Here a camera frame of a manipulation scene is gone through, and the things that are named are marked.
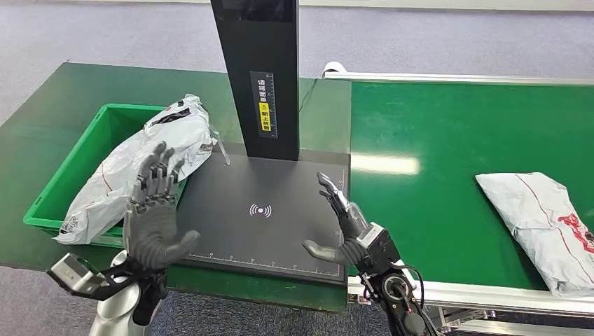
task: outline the gray carpet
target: gray carpet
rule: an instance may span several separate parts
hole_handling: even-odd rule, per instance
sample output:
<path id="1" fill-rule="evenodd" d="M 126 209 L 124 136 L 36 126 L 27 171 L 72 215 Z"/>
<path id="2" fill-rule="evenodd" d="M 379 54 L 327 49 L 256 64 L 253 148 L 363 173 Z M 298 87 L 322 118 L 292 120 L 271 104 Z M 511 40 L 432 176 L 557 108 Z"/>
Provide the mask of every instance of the gray carpet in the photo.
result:
<path id="1" fill-rule="evenodd" d="M 302 76 L 337 60 L 350 71 L 594 78 L 591 13 L 302 8 L 300 16 Z M 206 5 L 0 0 L 0 47 L 0 125 L 67 60 L 225 70 Z M 0 336 L 88 332 L 95 302 L 46 275 L 0 267 L 0 285 Z M 172 293 L 153 334 L 387 335 L 383 323 L 377 307 L 333 315 Z"/>

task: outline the black vertical pole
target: black vertical pole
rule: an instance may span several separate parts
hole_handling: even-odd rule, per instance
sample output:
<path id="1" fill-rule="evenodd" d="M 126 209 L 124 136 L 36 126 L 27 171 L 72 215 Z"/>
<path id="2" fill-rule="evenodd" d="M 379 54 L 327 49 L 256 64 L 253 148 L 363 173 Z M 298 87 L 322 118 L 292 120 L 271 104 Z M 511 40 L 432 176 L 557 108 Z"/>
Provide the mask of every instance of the black vertical pole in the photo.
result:
<path id="1" fill-rule="evenodd" d="M 211 0 L 247 155 L 299 156 L 298 0 Z"/>

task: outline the wireless icon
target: wireless icon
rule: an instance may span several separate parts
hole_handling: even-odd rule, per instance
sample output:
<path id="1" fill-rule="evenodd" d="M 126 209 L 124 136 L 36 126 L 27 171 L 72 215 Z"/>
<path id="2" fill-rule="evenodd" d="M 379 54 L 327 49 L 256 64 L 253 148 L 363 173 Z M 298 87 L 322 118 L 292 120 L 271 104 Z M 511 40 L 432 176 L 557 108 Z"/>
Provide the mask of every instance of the wireless icon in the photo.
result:
<path id="1" fill-rule="evenodd" d="M 256 205 L 256 203 L 252 204 L 249 207 L 249 215 L 254 217 L 255 215 L 262 215 L 266 218 L 270 217 L 270 215 L 272 215 L 272 207 L 270 205 L 266 206 L 266 207 L 259 207 Z"/>

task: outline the display screen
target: display screen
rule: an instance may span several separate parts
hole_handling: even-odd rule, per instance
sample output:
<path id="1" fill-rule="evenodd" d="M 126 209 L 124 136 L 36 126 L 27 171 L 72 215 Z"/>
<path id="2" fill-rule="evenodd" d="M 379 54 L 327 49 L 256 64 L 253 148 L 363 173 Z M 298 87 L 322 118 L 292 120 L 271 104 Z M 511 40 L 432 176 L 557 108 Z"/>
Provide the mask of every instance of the display screen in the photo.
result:
<path id="1" fill-rule="evenodd" d="M 295 0 L 219 0 L 224 20 L 290 22 Z M 212 0 L 213 5 L 219 2 Z"/>

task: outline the package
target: package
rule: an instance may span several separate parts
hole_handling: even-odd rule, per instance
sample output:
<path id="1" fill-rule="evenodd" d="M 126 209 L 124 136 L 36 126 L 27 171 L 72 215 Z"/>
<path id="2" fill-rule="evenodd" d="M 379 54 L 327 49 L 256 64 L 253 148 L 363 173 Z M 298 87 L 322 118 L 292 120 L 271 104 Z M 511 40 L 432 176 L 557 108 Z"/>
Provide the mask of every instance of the package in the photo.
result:
<path id="1" fill-rule="evenodd" d="M 594 236 L 564 185 L 542 173 L 481 174 L 476 180 L 553 295 L 594 294 Z"/>
<path id="2" fill-rule="evenodd" d="M 163 141 L 175 149 L 170 162 L 185 160 L 180 180 L 211 155 L 217 143 L 216 131 L 211 131 L 200 98 L 187 94 L 111 151 L 70 204 L 54 239 L 62 244 L 89 244 L 119 222 L 141 163 Z"/>

